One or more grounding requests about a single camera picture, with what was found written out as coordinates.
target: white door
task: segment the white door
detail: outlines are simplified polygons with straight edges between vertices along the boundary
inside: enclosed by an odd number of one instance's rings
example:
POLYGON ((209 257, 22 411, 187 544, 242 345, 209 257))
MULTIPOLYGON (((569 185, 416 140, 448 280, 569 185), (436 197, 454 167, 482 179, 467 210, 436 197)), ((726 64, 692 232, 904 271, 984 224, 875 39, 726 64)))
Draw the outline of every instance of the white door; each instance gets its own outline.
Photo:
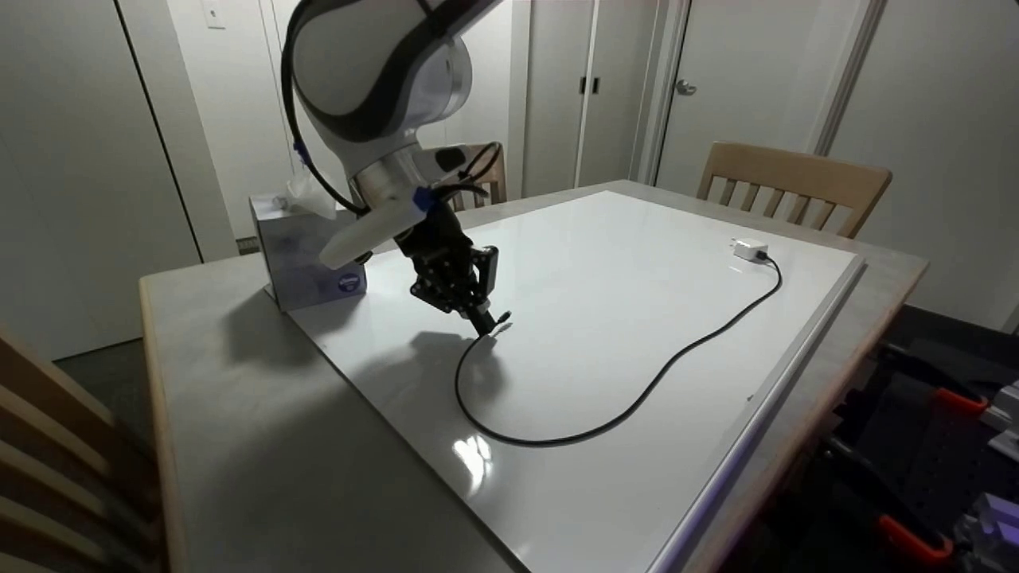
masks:
POLYGON ((572 189, 595 0, 532 2, 525 195, 572 189))
POLYGON ((865 0, 689 0, 655 185, 695 191, 721 140, 811 153, 865 0))
POLYGON ((0 327, 47 358, 138 339, 138 278, 199 249, 115 2, 5 8, 0 327))
POLYGON ((640 112, 666 0, 599 0, 580 185, 633 179, 640 112))

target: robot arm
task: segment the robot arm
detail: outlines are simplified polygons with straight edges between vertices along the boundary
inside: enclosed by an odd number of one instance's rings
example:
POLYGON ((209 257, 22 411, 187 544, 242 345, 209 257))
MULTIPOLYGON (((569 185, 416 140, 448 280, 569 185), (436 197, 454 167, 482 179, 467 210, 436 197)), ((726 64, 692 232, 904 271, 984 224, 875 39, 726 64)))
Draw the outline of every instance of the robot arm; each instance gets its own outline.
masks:
POLYGON ((448 210, 461 185, 439 185, 442 163, 422 151, 416 127, 461 108, 471 62, 458 34, 497 0, 304 0, 284 45, 284 106, 295 153, 308 158, 295 103, 319 136, 342 155, 361 201, 345 201, 361 219, 322 249, 322 265, 342 268, 394 240, 413 262, 413 295, 466 314, 478 335, 493 327, 489 294, 497 249, 476 249, 448 210))

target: table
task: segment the table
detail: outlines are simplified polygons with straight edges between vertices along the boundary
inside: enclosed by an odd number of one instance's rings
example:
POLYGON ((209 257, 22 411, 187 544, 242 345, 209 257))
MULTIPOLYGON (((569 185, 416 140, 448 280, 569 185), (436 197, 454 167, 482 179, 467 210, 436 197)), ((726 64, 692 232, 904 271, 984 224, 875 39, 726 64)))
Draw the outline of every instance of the table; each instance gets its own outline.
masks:
MULTIPOLYGON (((786 462, 844 394, 925 262, 754 219, 648 185, 630 197, 742 226, 844 244, 865 257, 854 295, 799 372, 689 570, 710 570, 754 517, 786 462)), ((466 213, 466 226, 542 210, 599 189, 466 213)), ((168 555, 184 570, 520 570, 455 496, 350 391, 260 294, 258 257, 143 280, 168 555)))

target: wall outlet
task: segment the wall outlet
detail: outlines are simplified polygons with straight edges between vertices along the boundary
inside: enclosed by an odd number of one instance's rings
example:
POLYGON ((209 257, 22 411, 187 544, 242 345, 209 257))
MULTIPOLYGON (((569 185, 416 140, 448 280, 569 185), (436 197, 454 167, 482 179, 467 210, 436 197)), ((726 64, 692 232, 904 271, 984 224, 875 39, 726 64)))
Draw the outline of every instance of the wall outlet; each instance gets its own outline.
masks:
POLYGON ((205 0, 205 26, 207 30, 225 30, 222 0, 205 0))

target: floor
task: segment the floor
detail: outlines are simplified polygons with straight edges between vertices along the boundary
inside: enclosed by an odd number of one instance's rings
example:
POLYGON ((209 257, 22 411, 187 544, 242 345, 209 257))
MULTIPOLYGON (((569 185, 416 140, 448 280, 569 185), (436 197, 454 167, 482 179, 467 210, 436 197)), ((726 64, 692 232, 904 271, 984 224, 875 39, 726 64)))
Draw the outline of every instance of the floor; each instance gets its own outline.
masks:
MULTIPOLYGON (((1019 339, 904 310, 890 340, 966 380, 1019 380, 1019 339)), ((154 444, 140 340, 61 359, 58 365, 154 444)), ((948 528, 980 491, 1019 479, 1016 466, 1004 466, 984 450, 984 440, 980 426, 937 416, 925 384, 894 383, 871 416, 857 452, 874 458, 929 522, 948 528)), ((842 487, 825 462, 808 462, 799 483, 775 496, 761 514, 726 570, 903 570, 904 565, 874 534, 871 522, 865 499, 842 487)))

